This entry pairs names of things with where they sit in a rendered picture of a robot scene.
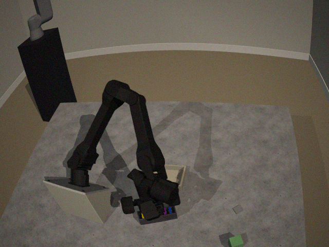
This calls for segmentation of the green cube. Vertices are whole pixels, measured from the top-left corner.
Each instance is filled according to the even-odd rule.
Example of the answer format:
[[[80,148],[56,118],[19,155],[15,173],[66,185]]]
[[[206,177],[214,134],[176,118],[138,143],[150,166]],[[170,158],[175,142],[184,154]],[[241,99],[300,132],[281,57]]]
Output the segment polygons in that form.
[[[241,235],[237,235],[228,239],[229,247],[242,247],[243,241]]]

